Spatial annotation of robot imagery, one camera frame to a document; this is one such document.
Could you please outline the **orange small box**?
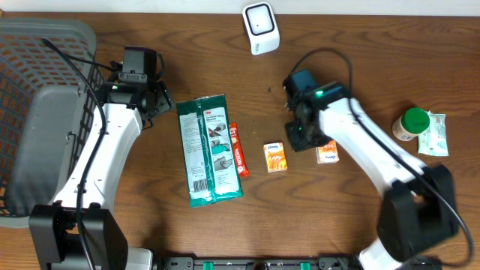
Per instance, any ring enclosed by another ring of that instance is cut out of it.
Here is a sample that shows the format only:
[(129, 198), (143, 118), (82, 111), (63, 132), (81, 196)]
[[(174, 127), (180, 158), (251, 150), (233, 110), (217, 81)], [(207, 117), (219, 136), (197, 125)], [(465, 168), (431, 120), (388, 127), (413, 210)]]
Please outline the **orange small box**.
[(282, 142), (273, 142), (263, 146), (267, 172), (279, 172), (288, 169), (287, 159)]
[(318, 164), (334, 164), (339, 161), (338, 148), (334, 140), (324, 146), (316, 147), (316, 160)]

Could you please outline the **red stick sachet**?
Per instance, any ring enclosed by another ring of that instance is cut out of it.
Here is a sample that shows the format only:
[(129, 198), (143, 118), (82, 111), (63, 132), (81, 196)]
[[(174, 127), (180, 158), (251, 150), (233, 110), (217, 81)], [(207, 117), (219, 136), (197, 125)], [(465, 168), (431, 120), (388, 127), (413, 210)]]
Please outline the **red stick sachet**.
[(231, 123), (229, 125), (229, 132), (230, 138), (232, 140), (233, 155), (235, 158), (235, 165), (238, 176), (241, 178), (249, 177), (250, 172), (245, 162), (245, 156), (243, 154), (242, 144), (239, 139), (238, 127), (236, 123)]

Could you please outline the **green white package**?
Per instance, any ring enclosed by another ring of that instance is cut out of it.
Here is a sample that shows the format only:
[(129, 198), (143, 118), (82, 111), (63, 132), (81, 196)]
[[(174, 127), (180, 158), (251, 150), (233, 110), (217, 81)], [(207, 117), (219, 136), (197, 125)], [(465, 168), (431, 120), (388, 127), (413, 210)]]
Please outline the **green white package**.
[(176, 104), (190, 207), (243, 196), (224, 95)]

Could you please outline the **green lid jar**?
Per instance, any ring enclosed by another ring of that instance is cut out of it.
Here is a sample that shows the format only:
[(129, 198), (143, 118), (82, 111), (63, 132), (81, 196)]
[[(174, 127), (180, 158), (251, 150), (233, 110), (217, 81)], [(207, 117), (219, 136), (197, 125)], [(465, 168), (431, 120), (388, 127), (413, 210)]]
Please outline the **green lid jar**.
[(415, 139), (421, 133), (426, 131), (430, 125), (430, 117), (426, 111), (414, 107), (408, 109), (392, 125), (394, 136), (401, 141), (410, 141)]

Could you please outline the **mint green snack packet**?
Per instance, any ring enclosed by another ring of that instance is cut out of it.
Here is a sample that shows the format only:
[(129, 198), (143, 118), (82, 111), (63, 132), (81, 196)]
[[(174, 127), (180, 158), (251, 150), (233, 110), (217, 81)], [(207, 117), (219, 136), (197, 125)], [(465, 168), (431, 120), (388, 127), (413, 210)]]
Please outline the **mint green snack packet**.
[(446, 115), (427, 112), (429, 127), (418, 136), (418, 153), (423, 155), (447, 157), (449, 150), (446, 137)]

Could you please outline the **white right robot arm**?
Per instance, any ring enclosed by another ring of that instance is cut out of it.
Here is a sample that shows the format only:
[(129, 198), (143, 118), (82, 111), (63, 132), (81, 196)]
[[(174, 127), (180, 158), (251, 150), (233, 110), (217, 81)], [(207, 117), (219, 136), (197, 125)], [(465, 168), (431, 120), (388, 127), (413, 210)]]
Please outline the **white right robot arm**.
[(382, 131), (336, 82), (320, 85), (308, 70), (283, 81), (294, 120), (286, 133), (304, 151), (334, 140), (365, 171), (382, 197), (378, 238), (358, 256), (359, 269), (440, 269), (420, 254), (458, 234), (452, 174), (429, 167)]

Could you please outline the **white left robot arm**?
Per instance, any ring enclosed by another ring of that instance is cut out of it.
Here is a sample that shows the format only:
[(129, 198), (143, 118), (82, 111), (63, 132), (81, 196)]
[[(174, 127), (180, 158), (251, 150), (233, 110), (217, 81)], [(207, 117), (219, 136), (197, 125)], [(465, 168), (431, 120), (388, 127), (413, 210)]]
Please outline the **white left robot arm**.
[(88, 91), (93, 122), (79, 160), (52, 201), (37, 204), (28, 220), (42, 269), (158, 268), (153, 251), (129, 246), (113, 208), (135, 140), (174, 107), (157, 69), (163, 65), (159, 52), (127, 46), (110, 78)]

